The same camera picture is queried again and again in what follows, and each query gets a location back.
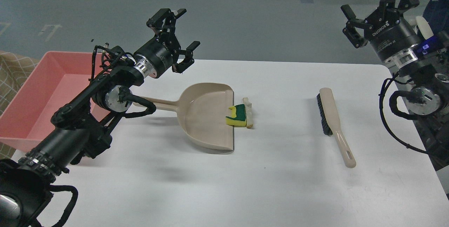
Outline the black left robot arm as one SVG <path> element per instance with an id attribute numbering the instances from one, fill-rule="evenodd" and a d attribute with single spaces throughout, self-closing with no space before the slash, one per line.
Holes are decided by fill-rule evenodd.
<path id="1" fill-rule="evenodd" d="M 183 73 L 194 64 L 193 41 L 182 49 L 175 35 L 175 23 L 186 9 L 161 8 L 146 25 L 154 36 L 134 53 L 120 46 L 97 45 L 92 53 L 89 85 L 51 117 L 54 130 L 18 161 L 1 160 L 1 226 L 40 227 L 38 216 L 56 192 L 70 192 L 71 199 L 60 219 L 67 222 L 78 200 L 71 185 L 54 185 L 86 156 L 94 159 L 112 142 L 111 133 L 122 118 L 153 114 L 156 105 L 134 95 L 130 87 L 140 86 L 146 77 L 159 78 L 169 68 Z"/>

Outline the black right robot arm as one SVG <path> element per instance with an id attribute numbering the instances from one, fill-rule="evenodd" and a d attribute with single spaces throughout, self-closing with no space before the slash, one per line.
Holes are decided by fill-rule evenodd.
<path id="1" fill-rule="evenodd" d="M 341 10 L 347 18 L 342 32 L 355 48 L 370 44 L 385 64 L 393 62 L 398 71 L 383 83 L 380 93 L 381 120 L 388 133 L 398 139 L 386 123 L 383 103 L 386 91 L 397 77 L 409 77 L 409 91 L 394 91 L 389 98 L 391 112 L 398 117 L 419 122 L 425 131 L 425 150 L 398 140 L 408 149 L 448 162 L 448 76 L 437 72 L 430 58 L 440 58 L 448 51 L 448 33 L 440 31 L 425 37 L 417 34 L 403 14 L 419 6 L 419 0 L 380 0 L 366 18 L 358 19 L 349 5 Z"/>

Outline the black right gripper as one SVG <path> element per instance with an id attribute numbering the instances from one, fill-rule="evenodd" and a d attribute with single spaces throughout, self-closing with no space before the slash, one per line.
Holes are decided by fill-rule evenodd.
<path id="1" fill-rule="evenodd" d="M 385 62 L 396 53 L 422 42 L 404 19 L 404 13 L 419 4 L 419 0 L 380 0 L 377 9 L 365 20 L 358 19 L 350 5 L 342 5 L 341 10 L 347 19 L 342 32 L 355 48 L 364 47 L 369 42 L 377 57 Z M 364 37 L 357 28 L 364 30 Z"/>

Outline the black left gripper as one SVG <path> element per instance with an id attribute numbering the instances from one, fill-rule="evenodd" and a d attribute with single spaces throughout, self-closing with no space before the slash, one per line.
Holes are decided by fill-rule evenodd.
<path id="1" fill-rule="evenodd" d="M 186 49 L 181 49 L 175 36 L 175 23 L 186 12 L 185 8 L 175 11 L 161 8 L 147 20 L 146 26 L 155 36 L 133 53 L 133 58 L 136 59 L 135 68 L 144 77 L 157 79 L 170 67 L 175 73 L 183 73 L 194 64 L 193 51 L 201 42 L 193 41 Z M 180 55 L 184 56 L 184 59 L 177 62 Z"/>

